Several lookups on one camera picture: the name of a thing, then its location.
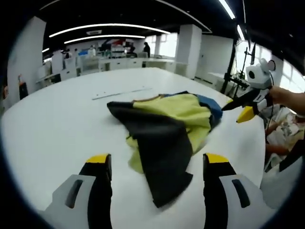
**blue cloth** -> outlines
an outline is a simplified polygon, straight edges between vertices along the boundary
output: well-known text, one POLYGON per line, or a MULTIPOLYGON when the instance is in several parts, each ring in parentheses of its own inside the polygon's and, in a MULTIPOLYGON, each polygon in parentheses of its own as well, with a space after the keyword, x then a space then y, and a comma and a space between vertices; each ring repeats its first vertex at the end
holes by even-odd
MULTIPOLYGON (((185 92, 179 92, 176 94, 165 94, 164 96, 169 97, 169 96, 174 96, 177 94, 190 94, 190 93, 185 91, 185 92)), ((200 106, 206 106, 210 109, 211 114, 212 114, 210 117, 210 124, 211 124, 211 129, 213 129, 220 122, 220 119, 223 116, 223 111, 221 110, 220 105, 214 99, 205 97, 200 94, 194 94, 194 95, 197 96, 200 106)))

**human arm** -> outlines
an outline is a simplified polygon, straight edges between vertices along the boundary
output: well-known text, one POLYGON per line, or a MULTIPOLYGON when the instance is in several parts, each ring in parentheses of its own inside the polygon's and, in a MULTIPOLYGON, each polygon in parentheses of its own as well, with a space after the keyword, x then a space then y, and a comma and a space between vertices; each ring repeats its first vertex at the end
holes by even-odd
POLYGON ((268 127, 268 129, 266 129, 265 135, 268 136, 269 134, 271 134, 274 130, 277 129, 278 126, 279 126, 278 123, 273 123, 272 125, 270 125, 270 126, 268 127))
POLYGON ((273 153, 279 156, 286 156, 289 154, 289 150, 283 146, 266 144, 266 154, 271 155, 273 153))
POLYGON ((300 115, 305 115, 305 93, 293 93, 273 86, 270 89, 270 95, 275 104, 284 105, 300 115))

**ceiling light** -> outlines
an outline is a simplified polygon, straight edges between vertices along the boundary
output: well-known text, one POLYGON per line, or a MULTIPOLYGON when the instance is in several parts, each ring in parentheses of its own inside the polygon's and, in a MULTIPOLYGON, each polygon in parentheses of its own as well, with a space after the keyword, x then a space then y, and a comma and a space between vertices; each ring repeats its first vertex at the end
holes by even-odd
POLYGON ((240 36, 240 39, 242 39, 242 41, 245 41, 244 34, 243 34, 242 29, 240 28, 240 25, 237 25, 237 31, 240 36))
POLYGON ((225 11, 227 11, 227 13, 229 14, 231 19, 235 18, 235 15, 233 14, 231 8, 229 7, 228 3, 226 3, 225 0, 219 0, 219 2, 222 4, 222 6, 224 7, 225 11))
POLYGON ((42 50, 42 52, 46 52, 46 51, 48 51, 48 50, 50 50, 49 48, 47 48, 47 49, 44 49, 44 50, 42 50))
POLYGON ((77 41, 81 41, 81 40, 86 40, 86 39, 101 38, 101 37, 132 37, 132 38, 142 38, 142 39, 145 38, 143 36, 136 36, 136 35, 99 35, 99 36, 91 36, 91 37, 83 37, 83 38, 74 39, 74 40, 65 42, 65 44, 68 44, 71 42, 77 42, 77 41))
POLYGON ((170 34, 170 32, 168 32, 168 31, 159 30, 159 29, 155 29, 155 28, 147 27, 147 26, 130 25, 130 24, 120 24, 120 23, 108 23, 108 24, 94 24, 94 25, 83 25, 83 26, 78 26, 78 27, 75 27, 75 28, 71 28, 71 29, 67 29, 67 30, 63 30, 63 31, 54 33, 54 34, 50 35, 49 37, 54 37, 54 36, 56 36, 56 35, 59 35, 59 34, 65 33, 65 32, 69 32, 69 31, 73 31, 73 30, 85 29, 85 28, 90 28, 90 27, 100 27, 100 26, 125 26, 125 27, 135 27, 135 28, 153 30, 153 31, 157 31, 157 32, 163 32, 163 33, 166 33, 166 34, 170 34))

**black cloth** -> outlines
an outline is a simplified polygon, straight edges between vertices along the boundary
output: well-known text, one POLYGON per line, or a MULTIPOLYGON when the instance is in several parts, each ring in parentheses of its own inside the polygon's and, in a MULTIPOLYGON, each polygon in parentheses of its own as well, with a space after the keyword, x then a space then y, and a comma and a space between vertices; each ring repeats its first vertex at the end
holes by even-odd
POLYGON ((287 155, 287 157, 281 161, 279 170, 280 172, 292 165, 297 159, 299 159, 301 156, 305 155, 304 152, 305 149, 305 140, 298 140, 293 149, 290 151, 290 153, 287 155))
POLYGON ((149 45, 145 45, 143 52, 147 52, 148 58, 150 58, 151 56, 151 48, 149 47, 149 45))
POLYGON ((111 114, 137 139, 142 168, 156 207, 178 197, 190 184, 186 168, 193 154, 182 121, 135 109, 132 103, 110 102, 111 114))

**round white table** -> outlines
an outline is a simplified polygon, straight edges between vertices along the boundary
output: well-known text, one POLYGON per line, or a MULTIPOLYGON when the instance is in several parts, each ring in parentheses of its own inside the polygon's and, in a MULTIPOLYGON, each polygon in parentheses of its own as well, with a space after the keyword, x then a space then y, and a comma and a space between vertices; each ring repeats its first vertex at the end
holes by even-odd
POLYGON ((203 228, 203 153, 227 157, 237 173, 260 186, 264 169, 264 126, 259 117, 237 124, 241 108, 224 112, 203 149, 188 166, 189 187, 169 206, 156 208, 144 175, 127 162, 132 150, 127 131, 109 112, 110 101, 145 99, 181 91, 213 98, 220 106, 228 97, 200 83, 157 68, 93 73, 39 90, 9 109, 2 118, 2 138, 12 174, 26 200, 45 210, 53 191, 78 174, 91 156, 112 155, 111 219, 121 228, 203 228), (117 94, 97 100, 101 95, 117 94))

